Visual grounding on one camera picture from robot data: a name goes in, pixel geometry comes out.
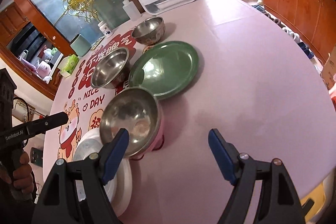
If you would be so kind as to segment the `person's left hand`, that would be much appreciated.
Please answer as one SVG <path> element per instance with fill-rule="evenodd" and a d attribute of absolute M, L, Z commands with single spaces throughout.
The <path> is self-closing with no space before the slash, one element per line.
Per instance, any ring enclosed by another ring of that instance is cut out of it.
<path fill-rule="evenodd" d="M 9 185 L 13 183 L 14 187 L 21 190 L 23 194 L 31 194 L 34 190 L 32 168 L 29 161 L 28 154 L 24 152 L 20 157 L 21 166 L 13 172 L 14 182 L 5 167 L 1 166 L 1 179 Z"/>

